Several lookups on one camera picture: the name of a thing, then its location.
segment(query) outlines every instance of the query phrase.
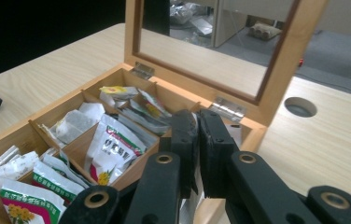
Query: round hole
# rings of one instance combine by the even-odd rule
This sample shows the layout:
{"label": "round hole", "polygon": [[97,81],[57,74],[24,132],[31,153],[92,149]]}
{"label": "round hole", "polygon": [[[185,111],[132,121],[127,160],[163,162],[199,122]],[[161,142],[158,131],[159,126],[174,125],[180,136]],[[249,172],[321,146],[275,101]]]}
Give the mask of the round hole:
{"label": "round hole", "polygon": [[317,108],[312,102],[300,97],[290,97],[284,105],[289,112],[303,118],[310,118],[317,113]]}
{"label": "round hole", "polygon": [[153,215],[153,214],[148,214],[143,216],[143,219],[141,220],[142,224],[156,224],[158,223],[158,217]]}
{"label": "round hole", "polygon": [[255,159],[255,157],[251,156],[251,155],[247,155],[247,154],[242,154],[239,156],[239,160],[245,163],[254,163],[257,161],[257,159]]}
{"label": "round hole", "polygon": [[321,199],[328,205],[338,209],[347,209],[350,207],[349,201],[339,194],[324,192],[321,194]]}
{"label": "round hole", "polygon": [[304,220],[295,214],[287,214],[286,220],[290,224],[304,224]]}
{"label": "round hole", "polygon": [[162,164],[166,164],[166,163],[169,163],[173,160],[173,158],[171,156],[167,156],[167,155],[161,155],[161,156],[158,156],[156,158],[156,162],[158,163],[162,163]]}
{"label": "round hole", "polygon": [[105,191],[92,192],[85,198],[85,205],[89,208],[98,208],[109,200],[109,195]]}

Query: hinge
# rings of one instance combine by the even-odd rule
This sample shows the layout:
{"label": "hinge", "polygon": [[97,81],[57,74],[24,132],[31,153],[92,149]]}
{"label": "hinge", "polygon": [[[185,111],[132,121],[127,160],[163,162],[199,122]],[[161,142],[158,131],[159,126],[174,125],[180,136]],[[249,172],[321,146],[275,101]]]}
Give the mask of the hinge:
{"label": "hinge", "polygon": [[148,80],[151,77],[153,77],[154,73],[155,69],[141,63],[135,63],[135,67],[132,69],[132,74],[141,77],[145,80]]}
{"label": "hinge", "polygon": [[239,123],[246,113],[245,107],[237,105],[221,97],[217,97],[215,102],[210,105],[209,109],[218,113],[223,118],[229,119],[230,121],[236,123]]}

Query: light wood tabletop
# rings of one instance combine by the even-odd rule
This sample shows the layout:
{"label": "light wood tabletop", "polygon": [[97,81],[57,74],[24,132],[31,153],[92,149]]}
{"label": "light wood tabletop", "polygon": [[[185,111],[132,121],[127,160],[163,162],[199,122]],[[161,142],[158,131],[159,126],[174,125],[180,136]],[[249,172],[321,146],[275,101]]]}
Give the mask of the light wood tabletop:
{"label": "light wood tabletop", "polygon": [[[122,63],[123,50],[119,24],[0,74],[0,133]],[[288,97],[309,100],[316,115],[301,118],[280,105],[259,154],[303,195],[321,185],[351,194],[351,95],[294,77]]]}

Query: wooden box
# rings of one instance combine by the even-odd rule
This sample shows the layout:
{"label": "wooden box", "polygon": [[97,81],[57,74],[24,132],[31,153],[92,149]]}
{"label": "wooden box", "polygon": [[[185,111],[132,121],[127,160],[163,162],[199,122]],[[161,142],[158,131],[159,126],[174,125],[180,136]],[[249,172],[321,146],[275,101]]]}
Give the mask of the wooden box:
{"label": "wooden box", "polygon": [[[49,127],[55,124],[83,102],[101,102],[99,88],[102,86],[138,87],[157,96],[172,113],[180,109],[192,112],[200,108],[219,109],[225,121],[236,122],[242,127],[242,144],[239,148],[256,151],[274,118],[326,1],[294,2],[267,69],[166,36],[152,35],[150,31],[142,29],[143,5],[142,0],[127,1],[125,63],[109,69],[1,133],[0,155],[13,145],[19,147],[21,153],[35,150],[42,154],[50,147],[58,148],[39,125]],[[107,113],[118,112],[109,105],[105,110]],[[82,167],[95,127],[63,149],[76,170],[87,178],[89,175]],[[164,136],[171,136],[171,131]],[[139,157],[116,180],[113,187],[123,189],[140,177],[147,157],[158,150],[159,137],[156,138],[158,141],[154,147]],[[29,174],[21,181],[29,182],[31,178]],[[8,217],[0,200],[0,223],[7,222]]]}

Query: box lid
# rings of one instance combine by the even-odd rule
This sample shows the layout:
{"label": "box lid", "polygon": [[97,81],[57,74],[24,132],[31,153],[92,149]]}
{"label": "box lid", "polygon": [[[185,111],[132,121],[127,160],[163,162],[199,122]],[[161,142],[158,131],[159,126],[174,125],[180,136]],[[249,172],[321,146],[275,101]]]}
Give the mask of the box lid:
{"label": "box lid", "polygon": [[[264,1],[247,1],[264,7]],[[142,29],[144,0],[127,0],[125,62],[204,99],[246,108],[246,118],[269,126],[327,4],[294,0],[269,66],[261,66]],[[215,1],[218,13],[230,11]]]}

